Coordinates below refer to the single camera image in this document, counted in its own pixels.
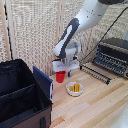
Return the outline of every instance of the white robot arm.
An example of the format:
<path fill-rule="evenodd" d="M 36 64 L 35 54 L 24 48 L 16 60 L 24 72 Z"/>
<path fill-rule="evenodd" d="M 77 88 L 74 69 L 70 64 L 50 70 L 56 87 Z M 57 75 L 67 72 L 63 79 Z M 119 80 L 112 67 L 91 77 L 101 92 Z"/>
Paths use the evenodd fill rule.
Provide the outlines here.
<path fill-rule="evenodd" d="M 77 57 L 74 56 L 82 51 L 81 43 L 71 40 L 74 35 L 81 31 L 94 27 L 103 17 L 109 5 L 123 4 L 128 0 L 85 0 L 78 14 L 72 19 L 65 29 L 54 53 L 60 60 L 53 61 L 55 72 L 71 70 L 79 67 Z"/>
<path fill-rule="evenodd" d="M 72 49 L 66 48 L 71 38 L 81 31 L 94 27 L 101 20 L 109 5 L 125 3 L 126 1 L 127 0 L 85 0 L 83 7 L 76 17 L 70 21 L 60 41 L 55 46 L 55 55 L 60 59 L 74 55 L 77 52 L 75 45 Z"/>

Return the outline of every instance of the yellow bowl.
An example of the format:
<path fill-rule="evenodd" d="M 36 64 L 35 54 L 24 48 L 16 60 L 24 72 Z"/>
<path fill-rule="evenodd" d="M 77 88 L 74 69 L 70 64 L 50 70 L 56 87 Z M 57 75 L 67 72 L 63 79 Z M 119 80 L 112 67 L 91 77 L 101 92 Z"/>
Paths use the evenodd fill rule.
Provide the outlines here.
<path fill-rule="evenodd" d="M 67 89 L 67 92 L 71 95 L 71 96 L 79 96 L 82 94 L 83 90 L 84 90 L 84 87 L 80 85 L 80 92 L 73 92 L 73 91 L 70 91 L 70 86 L 73 86 L 74 84 L 76 84 L 76 82 L 70 82 L 66 85 L 66 89 Z"/>

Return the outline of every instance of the black bag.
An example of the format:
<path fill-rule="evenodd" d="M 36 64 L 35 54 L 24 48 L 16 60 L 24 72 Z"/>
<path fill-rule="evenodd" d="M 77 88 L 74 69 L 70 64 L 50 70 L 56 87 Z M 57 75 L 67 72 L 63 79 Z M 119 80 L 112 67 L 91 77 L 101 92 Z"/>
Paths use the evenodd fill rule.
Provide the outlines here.
<path fill-rule="evenodd" d="M 48 128 L 51 109 L 23 60 L 0 63 L 0 128 Z"/>

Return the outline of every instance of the red cup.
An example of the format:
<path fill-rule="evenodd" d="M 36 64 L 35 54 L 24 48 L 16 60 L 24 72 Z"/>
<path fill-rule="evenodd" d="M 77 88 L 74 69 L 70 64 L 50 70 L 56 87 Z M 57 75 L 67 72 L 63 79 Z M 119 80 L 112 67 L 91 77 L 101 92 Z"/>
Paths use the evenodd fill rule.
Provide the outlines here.
<path fill-rule="evenodd" d="M 56 81 L 62 83 L 64 81 L 66 71 L 56 72 Z"/>

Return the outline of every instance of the black cable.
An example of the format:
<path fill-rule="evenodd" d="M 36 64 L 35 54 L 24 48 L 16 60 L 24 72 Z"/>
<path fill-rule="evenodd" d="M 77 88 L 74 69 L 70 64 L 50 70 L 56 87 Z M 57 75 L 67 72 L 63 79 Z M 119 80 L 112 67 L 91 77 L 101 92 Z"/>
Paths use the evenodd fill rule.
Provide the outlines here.
<path fill-rule="evenodd" d="M 126 7 L 121 13 L 120 15 L 116 18 L 116 20 L 112 23 L 112 25 L 109 27 L 109 29 L 106 31 L 106 33 L 103 35 L 103 37 L 101 38 L 101 40 L 97 43 L 97 45 L 88 53 L 87 56 L 85 56 L 82 60 L 86 59 L 95 49 L 96 47 L 100 44 L 100 42 L 103 40 L 103 38 L 107 35 L 108 31 L 112 28 L 112 26 L 116 23 L 116 21 L 120 18 L 120 16 L 128 9 L 128 7 Z"/>

